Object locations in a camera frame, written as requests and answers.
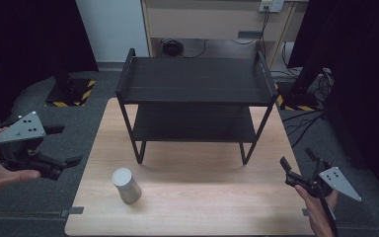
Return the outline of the black two-tier shelf rack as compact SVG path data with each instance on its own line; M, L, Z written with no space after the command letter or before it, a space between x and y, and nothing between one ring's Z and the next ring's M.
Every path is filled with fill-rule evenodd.
M172 58L127 55L116 97L135 159L148 141L234 142L244 164L278 97L264 56Z

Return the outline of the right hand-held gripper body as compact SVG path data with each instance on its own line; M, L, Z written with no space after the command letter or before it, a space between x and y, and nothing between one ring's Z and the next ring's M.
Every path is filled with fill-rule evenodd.
M285 173L285 184L291 187L299 185L313 198L325 198L336 190L347 197L362 201L362 197L357 193L351 183L346 179L339 167L332 167L325 162L320 168L316 168L310 178L305 178L295 172Z

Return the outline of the grey tape strip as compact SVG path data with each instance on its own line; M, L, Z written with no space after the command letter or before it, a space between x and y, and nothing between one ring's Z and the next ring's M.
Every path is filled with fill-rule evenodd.
M84 211L84 206L71 206L68 209L62 209L60 212L61 217L68 217L72 214L82 214Z

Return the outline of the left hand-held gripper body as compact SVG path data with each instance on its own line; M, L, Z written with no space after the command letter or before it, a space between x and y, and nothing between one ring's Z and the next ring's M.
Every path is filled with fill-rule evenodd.
M19 117L0 133L0 162L10 171L32 170L46 131L37 112Z

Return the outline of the white cylindrical can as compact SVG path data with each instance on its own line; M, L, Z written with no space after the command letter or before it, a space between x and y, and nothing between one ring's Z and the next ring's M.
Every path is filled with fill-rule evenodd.
M141 189L129 169L119 168L115 170L112 181L124 203L132 204L140 198Z

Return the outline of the stand base with hazard stripes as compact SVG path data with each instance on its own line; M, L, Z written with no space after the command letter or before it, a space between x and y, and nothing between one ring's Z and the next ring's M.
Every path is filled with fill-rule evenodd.
M84 78L55 78L45 102L54 107L81 107L87 102L96 81Z
M318 101L313 93L293 91L293 86L293 82L277 82L275 84L278 93L276 101L281 110L311 112L319 108Z

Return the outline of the black curtain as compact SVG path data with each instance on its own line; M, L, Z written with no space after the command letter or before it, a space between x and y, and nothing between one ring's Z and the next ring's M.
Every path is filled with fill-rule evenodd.
M76 0L0 0L0 119L30 85L97 69Z
M289 65L302 69L294 95L331 70L334 130L349 159L379 180L379 0L308 0Z

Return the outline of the person's right hand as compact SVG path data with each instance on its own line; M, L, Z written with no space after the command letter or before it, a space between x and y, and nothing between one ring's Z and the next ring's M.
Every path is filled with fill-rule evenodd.
M296 185L295 191L304 200L309 213L309 222L316 237L335 237L330 226L330 221L318 198L311 197L307 191Z

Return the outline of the white wall socket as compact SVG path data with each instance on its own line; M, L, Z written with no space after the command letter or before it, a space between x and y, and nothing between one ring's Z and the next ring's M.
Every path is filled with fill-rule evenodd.
M269 13L279 13L284 5L284 0L261 0L259 11Z

